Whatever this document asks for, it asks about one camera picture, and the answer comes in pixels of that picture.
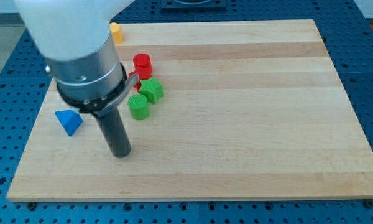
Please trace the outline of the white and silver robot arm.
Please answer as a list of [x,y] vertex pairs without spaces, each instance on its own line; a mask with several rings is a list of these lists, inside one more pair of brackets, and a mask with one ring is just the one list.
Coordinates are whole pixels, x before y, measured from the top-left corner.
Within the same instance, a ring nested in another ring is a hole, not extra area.
[[133,0],[16,0],[15,5],[54,77],[60,96],[83,112],[116,111],[137,83],[127,78],[110,20]]

